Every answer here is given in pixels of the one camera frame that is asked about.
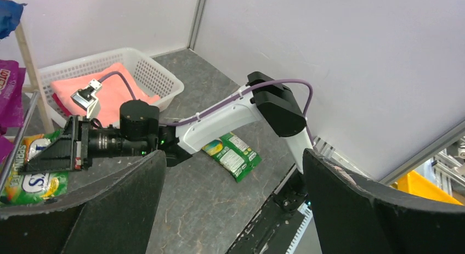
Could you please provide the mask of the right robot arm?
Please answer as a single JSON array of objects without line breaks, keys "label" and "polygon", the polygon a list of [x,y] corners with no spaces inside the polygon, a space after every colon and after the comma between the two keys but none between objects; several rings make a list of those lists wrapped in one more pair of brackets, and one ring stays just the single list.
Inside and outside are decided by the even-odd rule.
[{"label": "right robot arm", "polygon": [[141,100],[120,107],[117,127],[100,126],[95,119],[70,116],[61,134],[20,168],[20,174],[83,171],[96,158],[138,157],[161,150],[167,166],[188,160],[212,140],[256,121],[266,121],[282,138],[303,169],[303,152],[313,147],[307,109],[300,108],[288,85],[261,72],[234,94],[178,122],[163,123],[160,111]]}]

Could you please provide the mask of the blue candy bag with fruits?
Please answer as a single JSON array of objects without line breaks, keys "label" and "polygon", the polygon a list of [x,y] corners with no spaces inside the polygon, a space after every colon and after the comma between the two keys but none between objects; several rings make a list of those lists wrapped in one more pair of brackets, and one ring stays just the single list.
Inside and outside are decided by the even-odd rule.
[{"label": "blue candy bag with fruits", "polygon": [[0,39],[8,37],[20,24],[26,3],[1,0],[1,34]]}]

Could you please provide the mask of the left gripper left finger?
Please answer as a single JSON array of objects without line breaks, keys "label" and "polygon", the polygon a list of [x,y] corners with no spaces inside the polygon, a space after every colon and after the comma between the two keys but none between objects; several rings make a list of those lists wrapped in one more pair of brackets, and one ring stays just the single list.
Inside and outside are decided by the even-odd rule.
[{"label": "left gripper left finger", "polygon": [[166,169],[155,151],[64,195],[1,208],[1,253],[145,253]]}]

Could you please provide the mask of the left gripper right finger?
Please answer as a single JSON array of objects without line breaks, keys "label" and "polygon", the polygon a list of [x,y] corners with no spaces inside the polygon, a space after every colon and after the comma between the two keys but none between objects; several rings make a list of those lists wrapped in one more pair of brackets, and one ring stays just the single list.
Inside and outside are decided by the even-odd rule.
[{"label": "left gripper right finger", "polygon": [[411,195],[303,152],[323,253],[464,253],[464,207]]}]

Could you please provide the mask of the green candy bag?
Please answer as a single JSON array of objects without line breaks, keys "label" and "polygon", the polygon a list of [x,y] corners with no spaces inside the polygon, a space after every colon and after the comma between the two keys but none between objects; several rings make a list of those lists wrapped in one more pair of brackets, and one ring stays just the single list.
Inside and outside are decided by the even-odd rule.
[{"label": "green candy bag", "polygon": [[1,193],[1,207],[36,204],[67,192],[67,172],[20,174],[30,158],[57,139],[61,130],[24,137],[13,161],[12,170]]},{"label": "green candy bag", "polygon": [[237,183],[262,161],[255,150],[232,132],[211,141],[202,150],[221,164]]}]

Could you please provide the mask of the purple candy bag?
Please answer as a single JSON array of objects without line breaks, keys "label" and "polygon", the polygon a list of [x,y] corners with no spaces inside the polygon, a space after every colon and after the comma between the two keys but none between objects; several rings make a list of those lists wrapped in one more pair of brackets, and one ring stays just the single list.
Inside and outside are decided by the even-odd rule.
[{"label": "purple candy bag", "polygon": [[4,135],[8,128],[24,125],[22,87],[26,69],[14,60],[1,60],[1,161],[13,149],[13,143]]}]

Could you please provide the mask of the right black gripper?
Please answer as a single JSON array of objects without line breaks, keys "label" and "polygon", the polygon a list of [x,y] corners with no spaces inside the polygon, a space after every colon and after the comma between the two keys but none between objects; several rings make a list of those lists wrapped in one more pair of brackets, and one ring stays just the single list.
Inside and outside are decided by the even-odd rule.
[{"label": "right black gripper", "polygon": [[94,158],[122,155],[122,139],[117,128],[94,128],[81,116],[69,117],[70,139],[33,140],[22,173],[51,173],[89,169]]}]

